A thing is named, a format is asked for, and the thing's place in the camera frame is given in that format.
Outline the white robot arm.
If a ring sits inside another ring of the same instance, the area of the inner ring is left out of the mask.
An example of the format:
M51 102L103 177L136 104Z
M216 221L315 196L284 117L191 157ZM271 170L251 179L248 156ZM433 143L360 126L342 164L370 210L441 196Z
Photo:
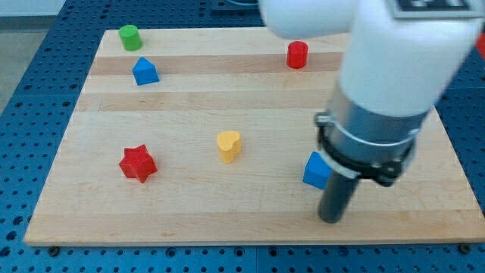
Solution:
M334 93L315 117L330 186L400 176L484 22L482 1L262 1L259 10L284 39L349 34Z

